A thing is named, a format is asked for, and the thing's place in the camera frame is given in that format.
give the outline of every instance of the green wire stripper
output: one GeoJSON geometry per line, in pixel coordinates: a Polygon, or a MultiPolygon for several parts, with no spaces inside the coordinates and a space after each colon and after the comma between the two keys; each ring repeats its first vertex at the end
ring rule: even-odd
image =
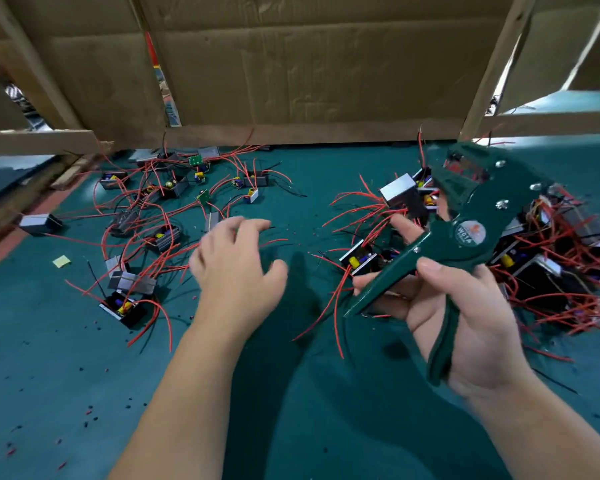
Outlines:
{"type": "MultiPolygon", "coordinates": [[[[400,253],[361,293],[353,298],[345,317],[356,315],[391,286],[416,269],[420,257],[464,269],[469,273],[488,261],[504,229],[552,182],[501,148],[474,143],[456,143],[449,149],[449,162],[469,171],[465,177],[442,166],[432,168],[434,183],[447,198],[451,220],[438,216],[415,242],[400,253]]],[[[451,355],[460,312],[447,296],[442,329],[427,363],[427,380],[440,384],[451,366],[451,355]]]]}

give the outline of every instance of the yellow sticky note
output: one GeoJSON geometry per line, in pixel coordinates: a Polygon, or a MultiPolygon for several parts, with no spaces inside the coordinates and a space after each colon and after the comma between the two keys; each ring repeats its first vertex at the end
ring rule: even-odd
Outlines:
{"type": "Polygon", "coordinates": [[[59,258],[56,258],[52,261],[53,264],[56,265],[56,267],[62,267],[65,264],[69,264],[71,263],[71,259],[69,259],[67,256],[60,256],[59,258]]]}

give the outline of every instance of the forearm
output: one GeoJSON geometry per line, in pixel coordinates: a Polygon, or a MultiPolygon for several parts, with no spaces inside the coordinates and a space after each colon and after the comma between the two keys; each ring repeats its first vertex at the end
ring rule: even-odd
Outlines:
{"type": "Polygon", "coordinates": [[[194,321],[184,334],[109,480],[221,478],[242,347],[202,332],[194,321]]]}
{"type": "Polygon", "coordinates": [[[532,374],[470,405],[514,478],[600,480],[600,435],[532,374]]]}

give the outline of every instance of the teal workbench mat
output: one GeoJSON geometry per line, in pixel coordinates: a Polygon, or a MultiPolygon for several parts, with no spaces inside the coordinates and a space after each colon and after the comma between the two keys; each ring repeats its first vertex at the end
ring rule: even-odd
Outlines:
{"type": "MultiPolygon", "coordinates": [[[[600,144],[514,151],[600,213],[600,144]]],[[[444,152],[442,144],[427,148],[433,159],[444,152]]],[[[362,317],[339,320],[344,360],[332,315],[312,335],[291,341],[320,314],[340,280],[336,268],[310,254],[351,245],[350,235],[332,234],[334,227],[322,224],[352,208],[353,201],[333,207],[330,202],[338,192],[360,190],[359,174],[377,188],[394,171],[414,172],[417,147],[282,147],[253,153],[248,161],[252,156],[263,166],[282,161],[276,170],[307,197],[264,187],[254,204],[232,206],[232,215],[272,220],[275,229],[261,242],[288,239],[264,247],[262,260],[266,266],[284,259],[289,279],[280,306],[249,339],[234,375],[224,478],[508,478],[462,403],[444,387],[428,386],[422,359],[401,327],[362,317]]],[[[228,173],[228,164],[215,165],[205,187],[228,173]]],[[[96,178],[88,178],[54,213],[90,207],[96,178]]],[[[238,193],[229,188],[219,192],[220,204],[238,193]]],[[[164,208],[193,201],[198,189],[164,208]]],[[[104,201],[112,194],[98,188],[96,197],[104,201]]],[[[106,220],[69,221],[63,235],[100,242],[106,220]]],[[[199,208],[173,220],[188,239],[200,238],[199,208]]],[[[0,480],[104,478],[171,358],[163,316],[128,347],[137,331],[65,283],[92,284],[87,259],[97,275],[105,272],[97,246],[27,237],[0,263],[0,480]],[[72,262],[57,269],[52,261],[62,255],[72,262]]],[[[167,275],[159,286],[176,345],[200,290],[188,273],[182,282],[178,273],[167,275]]],[[[600,333],[557,339],[550,347],[575,363],[529,359],[577,391],[549,384],[600,432],[600,333]]]]}

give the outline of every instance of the circular logo label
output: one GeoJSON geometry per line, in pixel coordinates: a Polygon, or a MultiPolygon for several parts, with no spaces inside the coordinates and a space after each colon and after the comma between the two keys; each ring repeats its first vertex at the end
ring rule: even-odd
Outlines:
{"type": "Polygon", "coordinates": [[[487,237],[487,230],[478,221],[464,221],[456,226],[456,239],[463,246],[474,248],[487,237]]]}

